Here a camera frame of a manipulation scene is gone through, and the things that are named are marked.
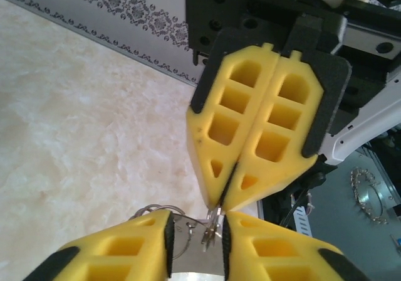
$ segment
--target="decorative wallpaper border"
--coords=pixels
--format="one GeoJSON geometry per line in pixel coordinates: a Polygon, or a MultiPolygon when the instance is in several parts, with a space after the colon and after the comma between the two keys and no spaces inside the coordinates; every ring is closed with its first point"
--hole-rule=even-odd
{"type": "Polygon", "coordinates": [[[186,79],[189,83],[195,84],[197,82],[195,77],[190,77],[188,74],[184,72],[179,72],[178,69],[170,67],[170,65],[166,65],[165,63],[160,63],[156,59],[152,59],[150,56],[146,55],[145,53],[140,53],[138,50],[133,50],[130,46],[126,44],[121,44],[117,40],[111,40],[108,36],[104,34],[98,34],[96,30],[90,30],[88,29],[85,25],[82,25],[81,23],[75,23],[72,19],[65,18],[62,14],[58,12],[53,12],[49,8],[41,8],[40,5],[33,0],[30,0],[29,2],[26,0],[15,0],[19,1],[21,3],[24,3],[24,5],[29,6],[30,8],[35,8],[37,11],[41,12],[42,14],[46,14],[49,17],[56,19],[58,21],[63,22],[64,24],[68,26],[72,26],[76,28],[77,30],[83,31],[86,34],[89,34],[90,36],[94,36],[95,38],[104,41],[114,47],[117,47],[123,51],[126,51],[127,53],[136,56],[137,58],[140,58],[142,60],[147,61],[148,63],[158,66],[160,69],[163,69],[169,73],[173,73],[177,77],[181,77],[186,79]]]}
{"type": "Polygon", "coordinates": [[[174,46],[188,47],[188,25],[179,21],[176,16],[170,17],[167,11],[156,10],[156,6],[147,4],[146,0],[84,0],[96,3],[99,9],[107,9],[112,15],[119,15],[122,20],[128,20],[135,26],[141,26],[145,31],[151,31],[155,36],[163,36],[165,41],[171,41],[174,46]]]}

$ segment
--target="marble floor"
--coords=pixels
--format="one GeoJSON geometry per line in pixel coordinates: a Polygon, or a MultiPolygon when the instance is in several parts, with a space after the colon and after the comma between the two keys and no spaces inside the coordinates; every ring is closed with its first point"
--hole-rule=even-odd
{"type": "Polygon", "coordinates": [[[4,0],[0,21],[0,280],[150,203],[205,216],[194,88],[4,0]]]}

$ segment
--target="yellow foam pad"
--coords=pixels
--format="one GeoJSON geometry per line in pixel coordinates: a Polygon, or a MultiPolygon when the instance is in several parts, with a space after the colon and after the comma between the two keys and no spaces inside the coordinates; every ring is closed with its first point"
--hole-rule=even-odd
{"type": "Polygon", "coordinates": [[[164,230],[170,216],[158,210],[69,242],[80,252],[55,281],[167,280],[164,230]]]}
{"type": "Polygon", "coordinates": [[[228,212],[231,231],[228,281],[341,281],[318,250],[336,247],[238,212],[228,212]]]}
{"type": "Polygon", "coordinates": [[[271,45],[227,55],[201,113],[187,112],[187,145],[206,205],[223,210],[284,189],[309,169],[303,144],[323,89],[301,53],[280,57],[271,45]]]}

